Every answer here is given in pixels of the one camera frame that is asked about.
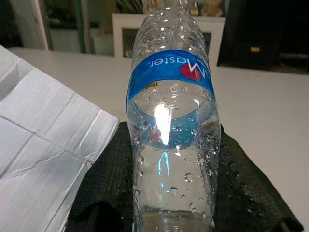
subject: red heart logo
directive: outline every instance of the red heart logo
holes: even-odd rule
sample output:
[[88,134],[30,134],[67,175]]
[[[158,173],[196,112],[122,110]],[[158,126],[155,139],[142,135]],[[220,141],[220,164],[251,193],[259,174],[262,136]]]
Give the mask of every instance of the red heart logo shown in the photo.
[[188,64],[184,64],[180,67],[180,73],[185,78],[190,79],[192,81],[200,81],[201,80],[201,74],[197,70],[197,68],[193,69],[192,72],[191,72]]

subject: clear plastic bottle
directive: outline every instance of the clear plastic bottle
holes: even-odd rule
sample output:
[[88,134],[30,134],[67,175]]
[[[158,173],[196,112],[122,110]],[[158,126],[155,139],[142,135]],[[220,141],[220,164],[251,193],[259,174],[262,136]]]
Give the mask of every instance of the clear plastic bottle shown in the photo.
[[126,103],[134,231],[211,231],[220,123],[204,38],[185,9],[144,20]]

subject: white paper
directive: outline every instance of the white paper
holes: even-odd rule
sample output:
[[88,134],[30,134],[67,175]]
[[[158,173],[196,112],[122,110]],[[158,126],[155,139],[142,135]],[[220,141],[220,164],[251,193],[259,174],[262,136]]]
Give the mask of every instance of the white paper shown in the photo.
[[0,231],[62,231],[117,126],[117,118],[0,47]]

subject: white table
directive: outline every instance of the white table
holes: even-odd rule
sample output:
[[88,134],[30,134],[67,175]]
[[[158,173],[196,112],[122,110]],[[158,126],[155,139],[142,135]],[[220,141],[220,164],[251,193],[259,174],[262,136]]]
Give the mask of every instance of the white table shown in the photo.
[[[126,120],[130,59],[11,50],[100,108]],[[221,123],[309,231],[309,75],[217,67]]]

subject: black fabric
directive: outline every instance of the black fabric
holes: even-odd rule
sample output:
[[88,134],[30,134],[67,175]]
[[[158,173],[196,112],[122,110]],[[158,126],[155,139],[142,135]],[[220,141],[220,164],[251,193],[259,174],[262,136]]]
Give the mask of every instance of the black fabric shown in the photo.
[[[222,128],[215,232],[301,232],[269,179]],[[132,150],[127,124],[87,172],[66,232],[131,232]]]

